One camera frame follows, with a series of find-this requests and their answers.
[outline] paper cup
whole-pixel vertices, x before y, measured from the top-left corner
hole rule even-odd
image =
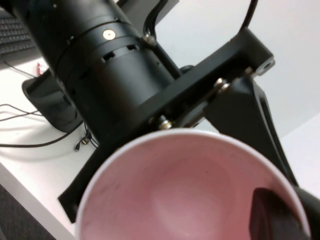
[[[82,197],[77,240],[250,240],[253,192],[275,192],[304,232],[282,173],[250,146],[195,129],[158,131],[118,149]]]

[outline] floor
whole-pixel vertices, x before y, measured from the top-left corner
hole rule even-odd
[[[0,240],[55,240],[0,185]]]

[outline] desk surface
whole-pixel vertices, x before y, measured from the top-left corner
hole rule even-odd
[[[37,60],[18,67],[36,74]],[[0,104],[8,103],[34,111],[21,88],[22,82],[28,78],[10,68],[0,71]],[[20,113],[9,107],[0,108],[0,119],[17,114]],[[0,184],[58,240],[73,239],[74,226],[57,197],[94,151],[94,147],[88,144],[75,152],[75,145],[84,136],[84,131],[81,126],[64,140],[47,147],[0,149]],[[0,122],[0,143],[45,143],[62,135],[43,117],[18,117]]]

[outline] cup rim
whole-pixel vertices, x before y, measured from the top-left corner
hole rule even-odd
[[[271,171],[275,177],[277,177],[281,183],[284,185],[285,189],[287,189],[288,194],[291,196],[292,201],[296,207],[296,213],[297,217],[299,218],[300,224],[302,226],[302,229],[304,230],[305,234],[307,234],[308,237],[311,236],[309,222],[307,220],[307,216],[305,213],[305,210],[302,206],[302,203],[300,202],[298,195],[296,194],[294,188],[291,186],[289,181],[286,179],[286,177],[280,172],[280,170],[271,162],[269,161],[265,156],[263,156],[260,152],[252,148],[251,146],[241,142],[240,140],[221,134],[221,133],[215,133],[205,130],[199,130],[199,129],[193,129],[193,128],[175,128],[170,130],[162,130],[162,131],[155,131],[148,133],[146,135],[140,136],[127,144],[123,145],[119,149],[117,149],[104,163],[99,167],[99,169],[95,172],[93,177],[91,178],[89,184],[87,185],[84,194],[82,195],[79,208],[76,215],[76,221],[75,221],[75,239],[80,240],[81,236],[81,229],[80,226],[82,225],[82,216],[83,211],[86,205],[86,202],[89,198],[89,195],[95,186],[96,182],[99,180],[101,174],[114,162],[116,161],[119,156],[124,154],[126,151],[145,143],[149,140],[154,140],[155,138],[161,138],[161,137],[168,137],[168,136],[178,136],[178,135],[196,135],[201,137],[209,137],[213,138],[215,140],[220,140],[225,143],[231,144],[235,147],[238,147],[242,149],[243,151],[247,152],[248,154],[252,155],[254,158],[260,160],[260,162],[269,170]]]

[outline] black keyboard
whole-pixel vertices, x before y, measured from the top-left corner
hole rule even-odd
[[[0,64],[39,57],[28,31],[18,19],[0,9]]]

